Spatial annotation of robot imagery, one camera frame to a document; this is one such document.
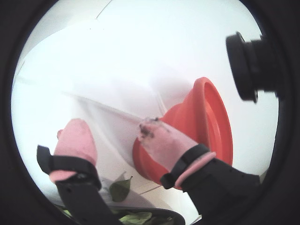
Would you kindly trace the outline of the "gripper finger with pink tip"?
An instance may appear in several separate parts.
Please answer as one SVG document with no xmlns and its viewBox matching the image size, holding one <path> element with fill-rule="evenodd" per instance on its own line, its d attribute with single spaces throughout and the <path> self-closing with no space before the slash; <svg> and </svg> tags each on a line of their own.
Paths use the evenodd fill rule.
<svg viewBox="0 0 300 225">
<path fill-rule="evenodd" d="M 97 151 L 88 124 L 72 119 L 57 138 L 53 154 L 48 147 L 37 146 L 37 162 L 57 187 L 65 207 L 82 225 L 121 224 L 99 194 Z"/>
<path fill-rule="evenodd" d="M 260 186 L 258 175 L 241 172 L 217 159 L 197 143 L 157 119 L 139 124 L 138 140 L 149 156 L 167 172 L 160 177 L 165 189 L 186 192 L 198 211 L 215 211 L 245 201 Z"/>
</svg>

